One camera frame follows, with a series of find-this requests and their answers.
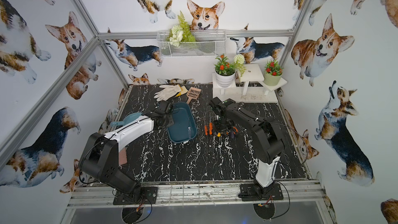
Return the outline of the teal storage tray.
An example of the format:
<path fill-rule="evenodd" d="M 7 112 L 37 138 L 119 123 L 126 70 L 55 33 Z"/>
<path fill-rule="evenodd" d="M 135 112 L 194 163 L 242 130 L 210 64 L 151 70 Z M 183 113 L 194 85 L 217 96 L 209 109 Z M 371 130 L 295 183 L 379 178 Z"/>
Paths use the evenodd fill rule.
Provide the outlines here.
<path fill-rule="evenodd" d="M 197 136 L 198 129 L 195 124 L 190 106 L 185 102 L 178 102 L 173 105 L 174 125 L 167 128 L 170 140 L 173 143 L 185 143 Z M 191 127 L 192 138 L 188 138 L 188 127 Z"/>

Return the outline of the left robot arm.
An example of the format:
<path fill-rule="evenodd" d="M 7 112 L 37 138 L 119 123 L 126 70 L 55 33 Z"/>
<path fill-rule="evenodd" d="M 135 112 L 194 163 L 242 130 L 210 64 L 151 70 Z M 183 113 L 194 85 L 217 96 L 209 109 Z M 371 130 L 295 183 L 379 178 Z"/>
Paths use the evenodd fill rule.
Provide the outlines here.
<path fill-rule="evenodd" d="M 121 171 L 119 153 L 142 135 L 174 124 L 173 104 L 160 101 L 153 110 L 135 113 L 133 121 L 112 132 L 89 136 L 79 161 L 79 169 L 136 203 L 142 199 L 141 185 Z"/>

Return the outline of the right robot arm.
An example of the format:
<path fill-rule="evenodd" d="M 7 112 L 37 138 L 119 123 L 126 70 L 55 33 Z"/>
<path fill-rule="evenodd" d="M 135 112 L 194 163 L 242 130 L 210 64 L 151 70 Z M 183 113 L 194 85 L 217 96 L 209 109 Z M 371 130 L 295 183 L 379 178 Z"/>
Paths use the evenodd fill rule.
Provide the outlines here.
<path fill-rule="evenodd" d="M 268 194 L 275 182 L 276 166 L 285 150 L 284 140 L 278 137 L 271 122 L 245 110 L 232 99 L 221 101 L 215 97 L 211 99 L 209 106 L 216 115 L 216 135 L 234 138 L 238 124 L 251 136 L 253 150 L 258 159 L 258 170 L 252 192 L 242 196 L 255 195 L 262 198 Z"/>

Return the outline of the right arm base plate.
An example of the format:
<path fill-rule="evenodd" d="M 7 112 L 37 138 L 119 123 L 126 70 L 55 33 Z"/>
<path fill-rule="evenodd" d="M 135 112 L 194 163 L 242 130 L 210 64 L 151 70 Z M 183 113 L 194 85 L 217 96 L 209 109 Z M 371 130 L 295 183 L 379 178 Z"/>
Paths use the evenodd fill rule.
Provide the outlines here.
<path fill-rule="evenodd" d="M 238 197 L 242 201 L 268 201 L 268 200 L 283 200 L 284 195 L 280 184 L 272 183 L 266 188 L 259 184 L 241 184 Z"/>

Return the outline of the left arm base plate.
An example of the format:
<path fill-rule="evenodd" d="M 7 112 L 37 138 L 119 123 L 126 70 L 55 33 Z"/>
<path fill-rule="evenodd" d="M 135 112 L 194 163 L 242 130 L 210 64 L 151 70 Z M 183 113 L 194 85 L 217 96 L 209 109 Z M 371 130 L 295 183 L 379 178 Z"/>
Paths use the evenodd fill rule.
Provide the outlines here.
<path fill-rule="evenodd" d="M 116 191 L 113 205 L 155 204 L 158 187 L 136 188 L 132 194 Z"/>

